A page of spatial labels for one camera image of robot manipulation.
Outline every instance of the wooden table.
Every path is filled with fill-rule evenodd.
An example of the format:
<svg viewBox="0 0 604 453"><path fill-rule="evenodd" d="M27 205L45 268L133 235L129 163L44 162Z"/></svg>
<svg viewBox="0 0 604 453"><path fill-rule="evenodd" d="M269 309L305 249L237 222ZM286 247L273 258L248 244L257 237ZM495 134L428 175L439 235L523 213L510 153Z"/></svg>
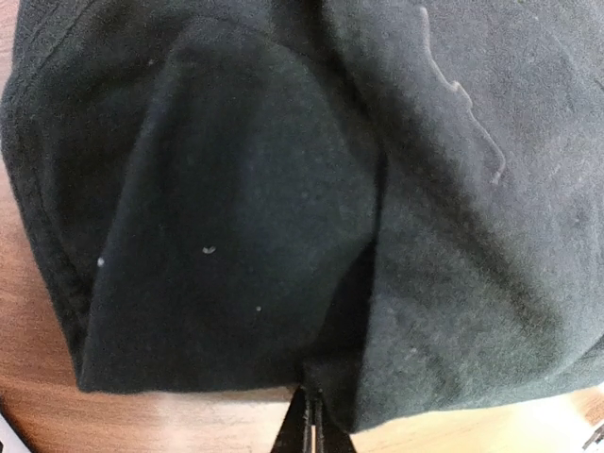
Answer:
<svg viewBox="0 0 604 453"><path fill-rule="evenodd" d="M16 0L0 0L0 86ZM0 397L40 453L268 452L288 393L82 394L0 165ZM569 453L604 418L597 389L484 411L431 413L354 437L360 451Z"/></svg>

